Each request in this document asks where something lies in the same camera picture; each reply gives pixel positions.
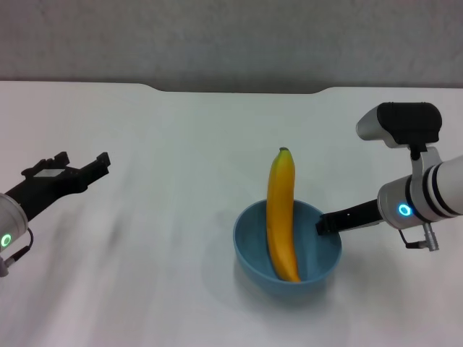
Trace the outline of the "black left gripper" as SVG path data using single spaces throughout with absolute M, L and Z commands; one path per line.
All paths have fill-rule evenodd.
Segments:
M 25 179 L 7 192 L 31 221 L 58 199 L 84 192 L 88 185 L 109 173 L 111 161 L 107 152 L 101 153 L 92 163 L 81 169 L 67 168 L 67 152 L 53 158 L 42 159 L 21 174 Z

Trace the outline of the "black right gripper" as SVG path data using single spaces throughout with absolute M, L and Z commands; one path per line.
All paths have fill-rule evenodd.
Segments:
M 319 236 L 337 234 L 340 231 L 350 231 L 358 228 L 366 228 L 378 225 L 381 222 L 381 213 L 378 209 L 377 200 L 362 203 L 344 212 L 344 224 L 342 214 L 326 213 L 320 216 L 315 224 Z

